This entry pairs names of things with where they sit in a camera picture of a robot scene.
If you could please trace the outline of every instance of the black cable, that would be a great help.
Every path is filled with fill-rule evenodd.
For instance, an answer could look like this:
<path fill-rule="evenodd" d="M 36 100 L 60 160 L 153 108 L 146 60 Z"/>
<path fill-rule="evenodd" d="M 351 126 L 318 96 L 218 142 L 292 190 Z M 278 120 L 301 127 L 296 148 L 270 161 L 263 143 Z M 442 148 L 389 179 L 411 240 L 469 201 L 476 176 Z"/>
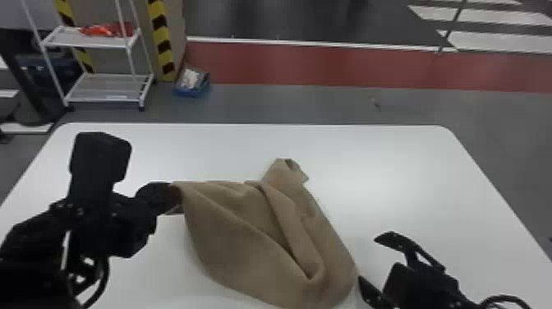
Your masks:
<path fill-rule="evenodd" d="M 489 306 L 494 305 L 497 302 L 511 302 L 520 306 L 522 309 L 531 309 L 531 307 L 529 307 L 529 305 L 527 305 L 527 303 L 524 302 L 521 298 L 512 295 L 495 295 L 488 297 L 486 300 L 481 302 L 479 307 L 481 309 L 487 309 L 489 308 Z"/>
<path fill-rule="evenodd" d="M 82 304 L 83 309 L 87 309 L 90 306 L 94 305 L 94 303 L 97 302 L 99 297 L 102 296 L 102 294 L 104 293 L 105 288 L 108 286 L 109 259 L 107 257 L 104 257 L 102 260 L 99 261 L 99 263 L 103 270 L 102 279 L 99 281 L 99 286 L 94 291 L 94 294 L 92 294 L 92 296 L 90 296 L 90 298 L 88 298 L 88 300 Z"/>

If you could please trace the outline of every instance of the gray floor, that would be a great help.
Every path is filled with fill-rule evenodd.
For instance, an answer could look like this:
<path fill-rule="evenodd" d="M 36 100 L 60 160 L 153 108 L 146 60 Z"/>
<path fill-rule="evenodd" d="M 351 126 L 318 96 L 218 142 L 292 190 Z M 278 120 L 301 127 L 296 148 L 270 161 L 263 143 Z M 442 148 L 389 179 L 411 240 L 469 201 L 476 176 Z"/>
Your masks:
<path fill-rule="evenodd" d="M 552 258 L 551 118 L 552 95 L 213 85 L 200 99 L 183 99 L 173 97 L 170 85 L 162 84 L 152 89 L 145 113 L 124 105 L 83 104 L 60 123 L 439 124 L 456 134 Z M 0 145 L 0 201 L 46 139 L 17 136 L 10 145 Z"/>

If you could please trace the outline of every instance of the white metal shelf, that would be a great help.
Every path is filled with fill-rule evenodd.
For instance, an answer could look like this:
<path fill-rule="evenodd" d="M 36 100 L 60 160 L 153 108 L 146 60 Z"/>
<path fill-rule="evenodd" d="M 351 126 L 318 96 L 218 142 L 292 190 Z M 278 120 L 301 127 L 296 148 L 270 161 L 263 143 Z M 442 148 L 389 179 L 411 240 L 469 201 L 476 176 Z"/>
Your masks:
<path fill-rule="evenodd" d="M 83 35 L 77 27 L 60 25 L 42 40 L 42 44 L 49 47 L 63 46 L 82 48 L 125 49 L 132 48 L 140 35 L 140 28 L 134 30 L 134 34 L 132 36 L 126 37 L 125 44 L 125 39 L 122 37 Z"/>
<path fill-rule="evenodd" d="M 79 28 L 63 25 L 62 19 L 58 14 L 57 20 L 60 24 L 46 38 L 41 39 L 35 21 L 29 11 L 27 0 L 20 0 L 23 11 L 33 30 L 34 37 L 40 42 L 40 51 L 46 61 L 46 66 L 52 76 L 53 84 L 63 101 L 63 105 L 69 110 L 72 109 L 70 102 L 133 102 L 138 103 L 138 109 L 145 109 L 145 96 L 154 82 L 153 68 L 151 67 L 150 56 L 145 44 L 144 36 L 137 27 L 132 36 L 127 36 L 126 31 L 122 31 L 122 37 L 103 37 L 84 35 Z M 121 0 L 113 0 L 117 11 L 118 24 L 120 29 L 125 30 L 125 18 L 122 14 Z M 134 24 L 139 25 L 138 13 L 134 5 L 134 0 L 128 0 L 131 7 Z M 140 38 L 144 50 L 145 61 L 148 65 L 147 74 L 136 74 L 134 60 L 132 58 L 132 47 Z M 48 56 L 47 47 L 68 47 L 76 56 L 75 48 L 101 48 L 101 49 L 121 49 L 126 52 L 126 58 L 130 67 L 131 74 L 89 74 L 83 73 L 71 90 L 65 94 L 59 82 L 52 62 Z M 82 61 L 79 61 L 80 68 L 85 71 Z"/>
<path fill-rule="evenodd" d="M 67 102 L 140 102 L 154 75 L 84 73 L 66 95 Z"/>

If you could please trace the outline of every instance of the red object on shelf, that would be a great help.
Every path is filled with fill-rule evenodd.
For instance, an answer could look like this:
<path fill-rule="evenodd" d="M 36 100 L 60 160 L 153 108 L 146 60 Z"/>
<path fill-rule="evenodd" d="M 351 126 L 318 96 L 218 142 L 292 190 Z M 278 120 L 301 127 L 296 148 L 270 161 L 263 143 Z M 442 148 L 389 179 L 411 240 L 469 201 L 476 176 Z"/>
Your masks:
<path fill-rule="evenodd" d="M 125 21 L 124 27 L 125 27 L 125 35 L 133 36 L 134 34 L 133 24 L 129 21 Z M 108 24 L 88 25 L 85 27 L 81 27 L 79 31 L 84 35 L 122 37 L 121 24 L 118 21 L 114 21 Z"/>

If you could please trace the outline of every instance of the white floor marking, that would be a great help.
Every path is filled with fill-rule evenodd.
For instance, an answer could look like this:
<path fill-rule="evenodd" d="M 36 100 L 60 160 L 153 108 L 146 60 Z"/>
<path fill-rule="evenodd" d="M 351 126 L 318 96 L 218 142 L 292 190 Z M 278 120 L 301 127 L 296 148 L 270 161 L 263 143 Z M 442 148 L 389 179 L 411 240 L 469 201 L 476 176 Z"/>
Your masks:
<path fill-rule="evenodd" d="M 460 3 L 462 0 L 425 0 L 428 5 L 431 5 L 431 2 L 438 1 L 438 2 L 458 2 Z M 510 4 L 514 6 L 521 6 L 522 4 L 519 1 L 515 0 L 469 0 L 468 3 L 489 3 L 489 4 Z"/>
<path fill-rule="evenodd" d="M 0 124 L 0 129 L 7 134 L 44 134 L 47 133 L 52 126 L 53 123 L 48 123 L 38 127 L 27 127 L 17 122 L 6 122 Z"/>
<path fill-rule="evenodd" d="M 454 31 L 448 41 L 460 49 L 552 53 L 552 38 L 549 36 Z"/>
<path fill-rule="evenodd" d="M 456 8 L 409 6 L 419 17 L 433 21 L 451 21 Z M 552 19 L 540 13 L 464 9 L 459 21 L 510 25 L 552 25 Z"/>
<path fill-rule="evenodd" d="M 335 48 L 363 48 L 363 49 L 397 49 L 397 50 L 420 50 L 434 52 L 438 46 L 425 45 L 392 45 L 392 44 L 357 44 L 357 43 L 339 43 L 339 42 L 318 42 L 318 41 L 291 41 L 276 39 L 234 39 L 234 38 L 211 38 L 206 36 L 187 37 L 188 42 L 207 42 L 207 43 L 232 43 L 232 44 L 266 44 L 266 45 L 289 45 L 289 46 L 315 46 L 315 47 L 335 47 Z M 445 52 L 456 52 L 455 48 L 445 47 Z"/>

